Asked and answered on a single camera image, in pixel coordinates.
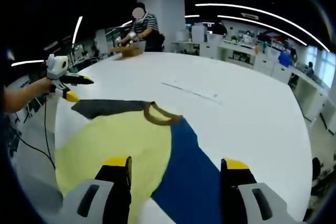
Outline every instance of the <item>white cabinet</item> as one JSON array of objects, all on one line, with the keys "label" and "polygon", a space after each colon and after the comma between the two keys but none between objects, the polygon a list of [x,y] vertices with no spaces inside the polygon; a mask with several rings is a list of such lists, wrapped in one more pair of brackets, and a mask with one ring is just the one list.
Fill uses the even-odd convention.
[{"label": "white cabinet", "polygon": [[336,133],[336,108],[331,101],[327,100],[324,104],[323,110],[321,112],[323,120],[326,124],[327,129],[335,134]]},{"label": "white cabinet", "polygon": [[288,84],[289,78],[291,76],[291,71],[279,63],[275,63],[272,77],[278,81]]},{"label": "white cabinet", "polygon": [[210,58],[210,59],[218,59],[218,46],[217,45],[209,45],[206,43],[200,44],[200,53],[199,56]]},{"label": "white cabinet", "polygon": [[253,69],[267,76],[272,76],[275,62],[265,56],[257,55]]},{"label": "white cabinet", "polygon": [[321,113],[327,97],[303,78],[299,78],[294,95],[301,107],[303,115],[313,122]]}]

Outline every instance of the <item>cardboard box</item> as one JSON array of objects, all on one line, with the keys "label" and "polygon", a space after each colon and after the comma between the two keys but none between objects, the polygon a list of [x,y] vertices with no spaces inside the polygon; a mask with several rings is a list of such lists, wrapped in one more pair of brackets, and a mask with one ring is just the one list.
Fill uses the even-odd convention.
[{"label": "cardboard box", "polygon": [[144,47],[132,45],[131,47],[115,47],[110,49],[111,52],[121,52],[123,57],[134,57],[143,54]]}]

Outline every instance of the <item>round table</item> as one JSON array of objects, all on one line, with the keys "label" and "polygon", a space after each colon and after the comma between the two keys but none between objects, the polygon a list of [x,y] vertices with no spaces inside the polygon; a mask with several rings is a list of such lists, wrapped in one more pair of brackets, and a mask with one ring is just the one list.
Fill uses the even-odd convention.
[{"label": "round table", "polygon": [[[95,82],[72,89],[82,99],[155,101],[183,115],[200,148],[220,169],[224,157],[245,162],[256,181],[266,183],[287,203],[297,221],[305,215],[312,184],[309,136],[290,88],[271,77],[231,63],[182,54],[146,52],[125,60],[105,59],[79,74]],[[176,82],[205,97],[162,84]],[[59,99],[55,146],[88,120]],[[140,223],[173,223],[148,200]]]}]

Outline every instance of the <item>window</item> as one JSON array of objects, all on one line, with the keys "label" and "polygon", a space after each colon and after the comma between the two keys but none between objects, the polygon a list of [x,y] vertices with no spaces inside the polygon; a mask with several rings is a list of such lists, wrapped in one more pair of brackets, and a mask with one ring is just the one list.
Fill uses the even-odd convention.
[{"label": "window", "polygon": [[308,47],[308,53],[306,55],[306,65],[308,65],[309,62],[313,63],[313,66],[316,65],[316,58],[317,58],[317,47]]},{"label": "window", "polygon": [[319,78],[330,88],[335,75],[336,55],[323,51],[321,67],[318,72]]}]

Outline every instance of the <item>blue object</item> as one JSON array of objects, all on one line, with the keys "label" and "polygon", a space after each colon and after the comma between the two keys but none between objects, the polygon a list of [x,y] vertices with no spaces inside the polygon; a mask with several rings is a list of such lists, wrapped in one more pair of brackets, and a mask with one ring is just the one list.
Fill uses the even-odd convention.
[{"label": "blue object", "polygon": [[167,169],[152,199],[178,224],[222,223],[220,171],[200,149],[186,119],[173,123]]},{"label": "blue object", "polygon": [[283,65],[284,67],[288,68],[291,65],[291,58],[290,55],[286,52],[281,52],[279,56],[279,63]]}]

